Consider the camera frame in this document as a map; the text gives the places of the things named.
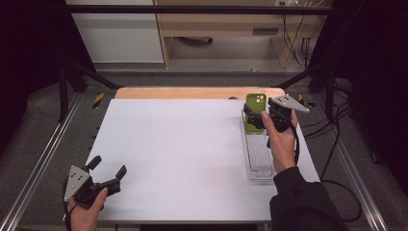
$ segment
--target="green phone case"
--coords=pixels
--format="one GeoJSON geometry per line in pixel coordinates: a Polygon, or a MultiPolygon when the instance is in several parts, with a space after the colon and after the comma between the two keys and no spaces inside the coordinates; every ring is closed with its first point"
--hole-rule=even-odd
{"type": "MultiPolygon", "coordinates": [[[[267,108],[267,96],[263,93],[250,93],[246,96],[245,103],[252,109],[252,112],[260,114],[267,108]]],[[[246,115],[245,131],[247,134],[260,134],[264,132],[264,129],[258,129],[247,121],[248,118],[246,115]]]]}

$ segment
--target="human hand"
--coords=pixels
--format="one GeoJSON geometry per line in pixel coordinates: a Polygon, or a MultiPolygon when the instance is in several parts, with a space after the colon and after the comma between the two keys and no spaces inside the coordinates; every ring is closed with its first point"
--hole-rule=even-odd
{"type": "Polygon", "coordinates": [[[93,231],[96,230],[96,223],[99,211],[102,209],[106,197],[108,196],[108,189],[103,189],[89,209],[77,205],[77,202],[72,197],[69,199],[70,220],[72,231],[93,231]]]}
{"type": "MultiPolygon", "coordinates": [[[[270,151],[273,157],[273,166],[277,173],[294,167],[294,141],[295,136],[292,129],[288,128],[285,132],[279,133],[273,124],[269,114],[262,112],[262,121],[267,129],[270,142],[270,151]]],[[[292,110],[292,124],[297,126],[297,117],[292,110]]]]}

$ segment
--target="black sleeve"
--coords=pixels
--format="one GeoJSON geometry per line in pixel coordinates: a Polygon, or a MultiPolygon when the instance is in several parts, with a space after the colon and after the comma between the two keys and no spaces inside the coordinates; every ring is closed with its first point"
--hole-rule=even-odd
{"type": "Polygon", "coordinates": [[[306,182],[298,167],[277,174],[278,190],[270,203],[273,231],[348,230],[320,182],[306,182]]]}

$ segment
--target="white wall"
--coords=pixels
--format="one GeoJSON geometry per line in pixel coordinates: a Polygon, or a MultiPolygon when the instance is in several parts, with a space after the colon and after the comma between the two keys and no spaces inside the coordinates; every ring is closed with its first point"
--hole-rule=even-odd
{"type": "MultiPolygon", "coordinates": [[[[68,5],[153,5],[152,0],[66,0],[68,5]]],[[[156,16],[74,13],[94,63],[163,63],[156,16]]]]}

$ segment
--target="white table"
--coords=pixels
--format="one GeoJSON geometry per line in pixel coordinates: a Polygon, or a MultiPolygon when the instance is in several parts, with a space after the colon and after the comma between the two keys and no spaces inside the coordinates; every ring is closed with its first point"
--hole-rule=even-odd
{"type": "MultiPolygon", "coordinates": [[[[89,161],[102,162],[94,182],[122,165],[122,191],[108,197],[99,220],[112,223],[265,223],[273,184],[247,179],[240,130],[243,100],[114,99],[89,161]]],[[[318,181],[305,140],[299,168],[318,181]]]]}

